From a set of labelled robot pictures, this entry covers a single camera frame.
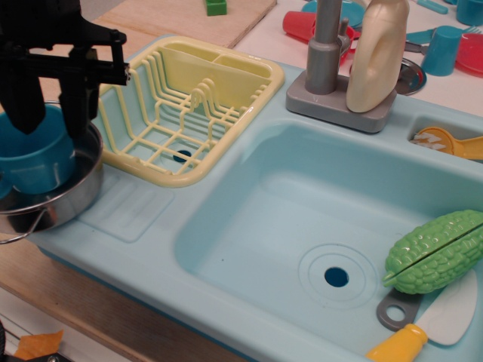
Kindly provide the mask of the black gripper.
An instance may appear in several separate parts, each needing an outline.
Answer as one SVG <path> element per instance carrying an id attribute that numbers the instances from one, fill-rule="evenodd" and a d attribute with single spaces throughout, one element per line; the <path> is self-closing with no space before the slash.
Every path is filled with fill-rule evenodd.
<path id="1" fill-rule="evenodd" d="M 1 61 L 19 62 L 41 77 L 61 74 L 59 101 L 73 139 L 97 114 L 99 83 L 128 83 L 126 41 L 124 33 L 86 20 L 79 1 L 1 2 Z M 35 131 L 44 119 L 38 77 L 4 75 L 1 105 L 16 129 Z"/>

